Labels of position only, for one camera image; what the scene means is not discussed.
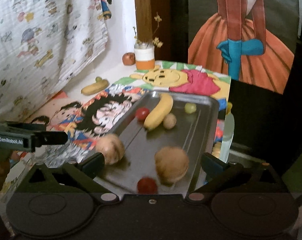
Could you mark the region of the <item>striped pepino melon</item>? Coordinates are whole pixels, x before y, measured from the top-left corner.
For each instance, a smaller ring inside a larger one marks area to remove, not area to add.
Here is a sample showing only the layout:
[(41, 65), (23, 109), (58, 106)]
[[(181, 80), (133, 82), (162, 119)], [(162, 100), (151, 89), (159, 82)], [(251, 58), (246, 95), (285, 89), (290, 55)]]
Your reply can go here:
[(125, 155), (123, 142), (115, 134), (100, 137), (95, 145), (97, 152), (103, 154), (106, 165), (114, 165), (122, 160)]
[(174, 184), (188, 171), (189, 158), (180, 147), (166, 146), (154, 155), (156, 174), (162, 184)]

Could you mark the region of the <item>metal baking tray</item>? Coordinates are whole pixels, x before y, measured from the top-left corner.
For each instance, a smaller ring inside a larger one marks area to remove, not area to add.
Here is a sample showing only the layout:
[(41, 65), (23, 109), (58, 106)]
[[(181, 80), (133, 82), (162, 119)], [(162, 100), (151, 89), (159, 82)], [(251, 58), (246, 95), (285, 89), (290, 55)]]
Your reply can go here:
[[(172, 113), (177, 123), (171, 130), (162, 125), (147, 132), (143, 124), (135, 119), (140, 107), (152, 110), (159, 102), (157, 90), (144, 94), (129, 111), (113, 126), (110, 133), (119, 136), (126, 153), (115, 165), (107, 165), (94, 179), (97, 183), (122, 197), (136, 194), (137, 183), (143, 177), (153, 178), (158, 185), (159, 194), (182, 194), (200, 187), (205, 178), (200, 159), (204, 152), (213, 148), (217, 125), (219, 102), (209, 96), (171, 93)], [(196, 112), (187, 114), (186, 103), (195, 103)], [(162, 185), (156, 174), (154, 155), (165, 146), (181, 147), (188, 155), (189, 167), (184, 177), (173, 185)]]

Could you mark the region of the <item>yellow banana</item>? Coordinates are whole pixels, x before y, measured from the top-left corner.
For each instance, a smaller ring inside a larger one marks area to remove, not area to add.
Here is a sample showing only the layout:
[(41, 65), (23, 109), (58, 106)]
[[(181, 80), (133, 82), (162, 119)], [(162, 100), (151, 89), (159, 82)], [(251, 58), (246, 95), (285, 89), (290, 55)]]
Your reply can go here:
[(86, 87), (84, 87), (81, 90), (81, 93), (83, 95), (89, 96), (89, 95), (93, 95), (93, 94), (97, 94), (100, 91), (104, 90), (105, 88), (107, 88), (109, 85), (108, 80), (101, 80), (99, 82), (95, 82), (91, 85), (88, 85)]
[(160, 101), (155, 108), (148, 114), (144, 121), (144, 128), (147, 131), (156, 129), (171, 112), (173, 107), (173, 98), (168, 93), (160, 94)]

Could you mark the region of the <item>red tomato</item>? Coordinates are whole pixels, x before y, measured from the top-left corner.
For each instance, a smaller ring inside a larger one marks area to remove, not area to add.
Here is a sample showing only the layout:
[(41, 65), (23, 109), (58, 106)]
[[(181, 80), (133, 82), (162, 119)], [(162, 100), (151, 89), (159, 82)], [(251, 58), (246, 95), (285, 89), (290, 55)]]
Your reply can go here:
[(136, 110), (135, 112), (135, 118), (137, 118), (138, 121), (144, 121), (147, 116), (149, 115), (150, 110), (146, 107), (141, 107)]
[(157, 194), (158, 186), (153, 178), (143, 177), (137, 183), (137, 191), (139, 194)]

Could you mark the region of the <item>cartoon printed tablecloth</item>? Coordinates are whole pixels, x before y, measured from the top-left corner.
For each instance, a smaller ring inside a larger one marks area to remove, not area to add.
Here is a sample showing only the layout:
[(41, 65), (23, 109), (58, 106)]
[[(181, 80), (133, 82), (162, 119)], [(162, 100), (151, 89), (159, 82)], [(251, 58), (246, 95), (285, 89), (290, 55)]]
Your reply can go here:
[(214, 142), (223, 136), (225, 111), (231, 78), (201, 66), (163, 61), (154, 70), (137, 70), (99, 92), (87, 103), (64, 106), (50, 123), (51, 128), (64, 130), (69, 142), (63, 146), (46, 146), (35, 155), (24, 154), (5, 181), (0, 200), (6, 201), (34, 164), (56, 168), (68, 161), (82, 161), (95, 152), (100, 137), (113, 126), (144, 94), (181, 93), (209, 96), (219, 102)]

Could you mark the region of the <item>red tomato in tray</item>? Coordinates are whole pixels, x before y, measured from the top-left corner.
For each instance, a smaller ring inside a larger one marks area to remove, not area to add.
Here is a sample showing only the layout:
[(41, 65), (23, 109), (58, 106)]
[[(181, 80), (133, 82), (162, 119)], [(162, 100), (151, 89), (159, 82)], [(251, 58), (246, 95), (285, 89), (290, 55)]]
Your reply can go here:
[(143, 177), (137, 183), (137, 191), (139, 194), (157, 194), (158, 186), (153, 178)]

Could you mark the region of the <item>green grape in tray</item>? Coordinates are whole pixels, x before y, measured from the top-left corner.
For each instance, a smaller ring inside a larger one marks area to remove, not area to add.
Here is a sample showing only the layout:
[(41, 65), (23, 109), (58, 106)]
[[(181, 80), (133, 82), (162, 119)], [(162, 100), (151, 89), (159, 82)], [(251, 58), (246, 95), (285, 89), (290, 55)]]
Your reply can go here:
[(187, 114), (192, 114), (192, 113), (196, 112), (197, 105), (195, 103), (188, 102), (185, 104), (184, 110)]

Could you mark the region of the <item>small brown fruit in tray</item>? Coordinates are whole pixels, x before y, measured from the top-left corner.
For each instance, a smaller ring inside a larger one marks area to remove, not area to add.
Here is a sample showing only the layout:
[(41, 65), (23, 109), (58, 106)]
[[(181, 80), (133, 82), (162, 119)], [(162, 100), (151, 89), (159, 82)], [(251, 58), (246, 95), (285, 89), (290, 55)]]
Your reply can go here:
[(173, 113), (167, 114), (162, 124), (165, 129), (172, 129), (176, 125), (176, 116)]

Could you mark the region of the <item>yellow banana in tray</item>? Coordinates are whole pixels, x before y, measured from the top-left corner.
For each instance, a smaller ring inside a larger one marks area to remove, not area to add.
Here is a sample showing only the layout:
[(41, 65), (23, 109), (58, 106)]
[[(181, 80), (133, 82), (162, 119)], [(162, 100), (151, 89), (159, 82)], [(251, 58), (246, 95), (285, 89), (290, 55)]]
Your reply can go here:
[(160, 94), (160, 101), (155, 108), (148, 114), (144, 121), (144, 128), (147, 131), (156, 129), (171, 112), (173, 107), (173, 98), (168, 93)]

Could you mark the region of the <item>white cartoon printed cloth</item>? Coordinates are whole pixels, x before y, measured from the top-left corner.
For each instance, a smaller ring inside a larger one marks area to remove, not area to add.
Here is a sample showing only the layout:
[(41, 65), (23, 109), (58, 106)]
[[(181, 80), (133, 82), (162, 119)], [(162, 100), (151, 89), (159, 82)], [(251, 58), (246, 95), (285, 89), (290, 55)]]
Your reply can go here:
[(0, 121), (27, 118), (103, 51), (112, 0), (0, 0)]

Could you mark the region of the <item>white orange jar vase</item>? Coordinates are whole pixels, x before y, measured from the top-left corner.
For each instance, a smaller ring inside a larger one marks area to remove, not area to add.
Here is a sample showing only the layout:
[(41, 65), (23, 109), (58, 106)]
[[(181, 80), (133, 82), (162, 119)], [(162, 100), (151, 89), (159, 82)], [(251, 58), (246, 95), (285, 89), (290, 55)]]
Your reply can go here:
[(154, 45), (152, 43), (136, 43), (134, 46), (137, 70), (151, 70), (155, 67)]

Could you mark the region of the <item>girl in orange dress poster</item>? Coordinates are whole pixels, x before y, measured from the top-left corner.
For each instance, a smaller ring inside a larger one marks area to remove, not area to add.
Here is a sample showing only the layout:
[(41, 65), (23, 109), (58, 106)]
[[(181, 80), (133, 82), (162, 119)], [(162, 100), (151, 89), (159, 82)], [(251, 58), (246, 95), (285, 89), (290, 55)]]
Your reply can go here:
[(190, 0), (188, 62), (282, 94), (298, 9), (298, 0)]

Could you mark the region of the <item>dried yellow flower sprigs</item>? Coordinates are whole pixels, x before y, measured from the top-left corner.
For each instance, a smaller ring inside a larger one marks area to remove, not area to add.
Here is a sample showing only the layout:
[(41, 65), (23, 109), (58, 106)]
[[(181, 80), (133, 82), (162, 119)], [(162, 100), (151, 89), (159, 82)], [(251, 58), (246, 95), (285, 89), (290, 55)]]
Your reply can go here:
[(137, 45), (138, 48), (148, 48), (151, 45), (154, 46), (154, 47), (156, 47), (156, 48), (161, 48), (163, 46), (163, 42), (160, 41), (159, 38), (155, 36), (156, 32), (159, 29), (160, 22), (162, 21), (162, 18), (160, 17), (160, 15), (158, 14), (158, 12), (156, 13), (156, 16), (154, 17), (154, 20), (157, 23), (157, 26), (156, 26), (156, 29), (152, 33), (152, 38), (148, 42), (142, 42), (141, 40), (139, 40), (136, 27), (133, 27), (134, 34), (135, 34), (135, 36), (134, 36), (134, 38), (135, 38), (135, 45)]

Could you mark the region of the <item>red apple by wall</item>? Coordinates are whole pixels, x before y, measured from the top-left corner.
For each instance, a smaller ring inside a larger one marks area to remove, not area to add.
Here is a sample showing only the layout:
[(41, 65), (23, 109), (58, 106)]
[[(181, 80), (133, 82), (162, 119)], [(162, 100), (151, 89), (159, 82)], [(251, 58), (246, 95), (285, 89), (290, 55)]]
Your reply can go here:
[(122, 63), (125, 66), (132, 66), (132, 65), (135, 64), (135, 62), (136, 62), (136, 59), (135, 59), (135, 54), (134, 53), (129, 52), (129, 53), (123, 54)]

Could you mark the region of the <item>brown wooden door frame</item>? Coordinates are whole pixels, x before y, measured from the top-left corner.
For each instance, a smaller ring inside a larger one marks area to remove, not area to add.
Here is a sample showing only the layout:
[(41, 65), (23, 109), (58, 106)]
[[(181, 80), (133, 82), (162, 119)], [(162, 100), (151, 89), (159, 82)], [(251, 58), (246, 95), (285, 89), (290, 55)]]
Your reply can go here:
[(137, 37), (142, 42), (152, 39), (151, 0), (135, 0)]

